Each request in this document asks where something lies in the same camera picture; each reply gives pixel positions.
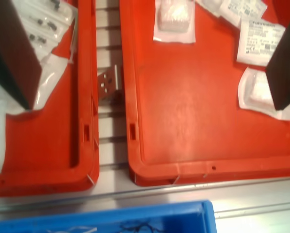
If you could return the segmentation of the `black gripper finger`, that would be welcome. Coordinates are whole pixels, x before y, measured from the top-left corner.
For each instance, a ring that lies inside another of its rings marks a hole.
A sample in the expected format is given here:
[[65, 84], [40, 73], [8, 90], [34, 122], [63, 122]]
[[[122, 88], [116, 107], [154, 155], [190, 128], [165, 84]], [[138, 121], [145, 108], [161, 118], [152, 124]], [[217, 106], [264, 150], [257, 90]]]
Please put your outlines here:
[[290, 23], [266, 67], [266, 76], [275, 109], [284, 110], [290, 104]]
[[42, 67], [16, 8], [0, 0], [0, 85], [24, 109], [34, 107]]

